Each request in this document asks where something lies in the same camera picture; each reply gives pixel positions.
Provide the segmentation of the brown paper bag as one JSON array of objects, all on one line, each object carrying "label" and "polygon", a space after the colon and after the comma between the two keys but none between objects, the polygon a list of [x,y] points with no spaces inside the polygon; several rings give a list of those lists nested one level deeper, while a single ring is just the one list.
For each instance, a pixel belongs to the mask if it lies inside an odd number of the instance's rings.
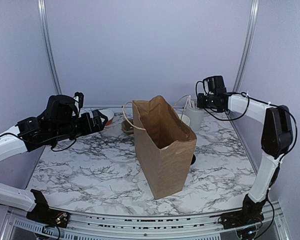
[{"label": "brown paper bag", "polygon": [[180,192],[192,163],[197,136],[161,96],[133,100],[137,160],[156,200]]}]

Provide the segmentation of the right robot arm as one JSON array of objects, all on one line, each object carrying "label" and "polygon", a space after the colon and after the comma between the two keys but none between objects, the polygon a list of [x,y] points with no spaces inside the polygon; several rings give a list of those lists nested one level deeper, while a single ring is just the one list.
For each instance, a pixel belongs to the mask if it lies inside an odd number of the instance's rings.
[{"label": "right robot arm", "polygon": [[[261,159],[254,183],[242,202],[242,209],[230,218],[248,224],[258,218],[276,182],[281,164],[297,141],[297,123],[285,105],[275,105],[251,97],[247,92],[228,91],[221,75],[199,80],[195,88],[196,106],[218,121],[238,121],[247,117],[260,125]],[[222,119],[217,114],[237,114]]]}]

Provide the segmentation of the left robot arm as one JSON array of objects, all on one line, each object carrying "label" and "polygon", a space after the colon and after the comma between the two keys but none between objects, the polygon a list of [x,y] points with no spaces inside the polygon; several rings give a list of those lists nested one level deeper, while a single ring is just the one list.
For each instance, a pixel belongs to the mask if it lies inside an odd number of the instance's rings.
[{"label": "left robot arm", "polygon": [[[108,117],[100,110],[81,113],[84,95],[73,97],[59,94],[49,97],[46,109],[38,116],[28,117],[0,134],[0,162],[30,153],[43,146],[55,148],[63,140],[102,131]],[[53,211],[41,191],[23,190],[0,183],[0,204],[32,212],[43,223],[53,219]]]}]

